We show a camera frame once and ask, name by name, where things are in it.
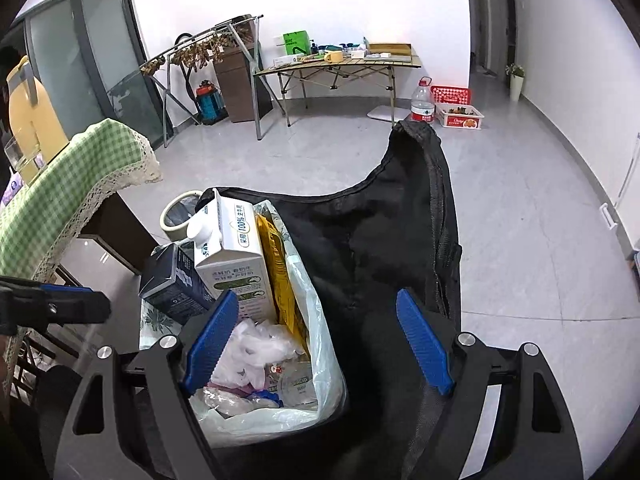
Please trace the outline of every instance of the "bottle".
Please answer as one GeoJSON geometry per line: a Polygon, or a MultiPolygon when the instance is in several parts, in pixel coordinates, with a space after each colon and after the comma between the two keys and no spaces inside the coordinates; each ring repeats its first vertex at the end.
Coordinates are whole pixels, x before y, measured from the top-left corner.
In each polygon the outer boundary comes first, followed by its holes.
{"type": "Polygon", "coordinates": [[[421,78],[418,83],[418,88],[415,89],[414,94],[411,96],[411,118],[414,121],[424,121],[427,123],[433,121],[435,105],[431,102],[430,84],[430,77],[425,76],[421,78]]]}

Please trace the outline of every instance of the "white flowers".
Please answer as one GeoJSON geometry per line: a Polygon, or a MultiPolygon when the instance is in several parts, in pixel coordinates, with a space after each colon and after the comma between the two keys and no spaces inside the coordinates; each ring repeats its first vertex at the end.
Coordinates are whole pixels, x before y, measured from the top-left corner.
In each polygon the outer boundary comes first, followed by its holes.
{"type": "Polygon", "coordinates": [[[516,75],[524,77],[524,67],[522,65],[516,65],[515,63],[507,66],[504,71],[507,75],[516,75]]]}

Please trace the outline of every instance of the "metal screw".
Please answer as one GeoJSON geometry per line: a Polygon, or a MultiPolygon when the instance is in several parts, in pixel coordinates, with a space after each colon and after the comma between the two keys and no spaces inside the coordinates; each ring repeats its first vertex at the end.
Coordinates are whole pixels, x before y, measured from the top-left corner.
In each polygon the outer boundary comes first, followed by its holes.
{"type": "Polygon", "coordinates": [[[171,348],[175,346],[177,342],[178,340],[176,339],[175,335],[166,335],[160,340],[160,346],[162,348],[171,348]]]}
{"type": "Polygon", "coordinates": [[[111,350],[110,346],[103,346],[102,348],[98,349],[98,358],[106,359],[111,355],[112,352],[113,350],[111,350]]]}
{"type": "Polygon", "coordinates": [[[473,334],[470,334],[469,332],[463,332],[458,336],[458,342],[462,346],[473,346],[476,344],[476,338],[473,334]]]}
{"type": "Polygon", "coordinates": [[[524,353],[531,356],[538,355],[540,353],[540,348],[533,343],[525,343],[524,353]]]}

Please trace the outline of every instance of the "clothes drying rack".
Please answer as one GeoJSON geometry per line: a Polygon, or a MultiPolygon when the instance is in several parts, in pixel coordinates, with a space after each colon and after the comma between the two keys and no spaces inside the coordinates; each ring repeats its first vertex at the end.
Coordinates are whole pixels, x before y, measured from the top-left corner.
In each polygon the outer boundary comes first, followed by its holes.
{"type": "MultiPolygon", "coordinates": [[[[160,88],[162,92],[162,135],[163,135],[163,141],[164,141],[165,147],[167,147],[167,143],[168,143],[167,129],[166,129],[167,98],[171,98],[180,108],[182,108],[185,112],[187,112],[189,117],[192,118],[196,122],[196,124],[202,124],[198,120],[198,114],[197,113],[193,114],[184,104],[180,102],[180,100],[174,94],[172,94],[171,72],[170,72],[171,60],[170,60],[170,56],[168,56],[167,54],[169,55],[175,54],[179,50],[182,50],[185,47],[192,45],[193,43],[198,43],[200,41],[206,40],[207,38],[210,38],[213,35],[219,35],[219,36],[230,35],[238,44],[238,46],[244,53],[244,56],[247,58],[249,62],[250,79],[251,79],[251,96],[252,96],[252,104],[254,107],[255,137],[257,140],[262,140],[262,138],[264,137],[264,134],[260,130],[260,113],[258,111],[258,97],[257,97],[256,87],[255,87],[255,77],[256,77],[256,73],[258,72],[258,60],[260,56],[260,46],[259,46],[260,43],[258,40],[259,32],[260,32],[260,18],[262,18],[263,16],[264,15],[261,14],[260,16],[248,16],[240,20],[238,18],[226,20],[225,22],[221,22],[217,25],[214,25],[213,27],[208,28],[207,30],[203,30],[202,32],[200,32],[199,34],[196,34],[192,38],[188,38],[184,41],[181,41],[180,43],[172,46],[171,48],[168,48],[165,51],[161,52],[160,54],[157,54],[156,56],[152,57],[150,61],[158,59],[161,56],[166,56],[166,60],[164,62],[166,65],[166,84],[165,85],[162,84],[160,81],[158,81],[158,78],[156,78],[154,74],[150,74],[150,75],[145,74],[147,77],[152,79],[152,81],[160,88]],[[253,22],[254,24],[254,27],[252,30],[252,35],[254,37],[254,45],[255,45],[253,55],[251,55],[251,53],[249,52],[249,48],[247,47],[245,42],[240,38],[240,35],[238,34],[238,30],[236,29],[238,25],[243,25],[245,23],[251,23],[251,22],[253,22]]],[[[140,65],[139,69],[142,69],[142,67],[150,63],[150,61],[144,62],[142,65],[140,65]]],[[[278,106],[280,107],[280,111],[284,116],[285,110],[282,107],[282,104],[280,103],[278,98],[276,97],[276,94],[273,92],[273,89],[271,89],[271,87],[269,86],[269,83],[265,75],[257,75],[257,77],[259,77],[262,80],[267,90],[269,91],[271,98],[275,103],[278,104],[278,106]]]]}

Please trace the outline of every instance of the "milk carton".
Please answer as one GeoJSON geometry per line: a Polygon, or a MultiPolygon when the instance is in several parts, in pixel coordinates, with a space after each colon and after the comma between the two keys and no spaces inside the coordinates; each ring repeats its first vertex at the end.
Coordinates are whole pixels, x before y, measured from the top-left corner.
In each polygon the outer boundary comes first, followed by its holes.
{"type": "Polygon", "coordinates": [[[194,241],[196,270],[214,298],[231,288],[240,319],[277,322],[251,204],[215,190],[215,199],[189,220],[187,236],[194,241]]]}

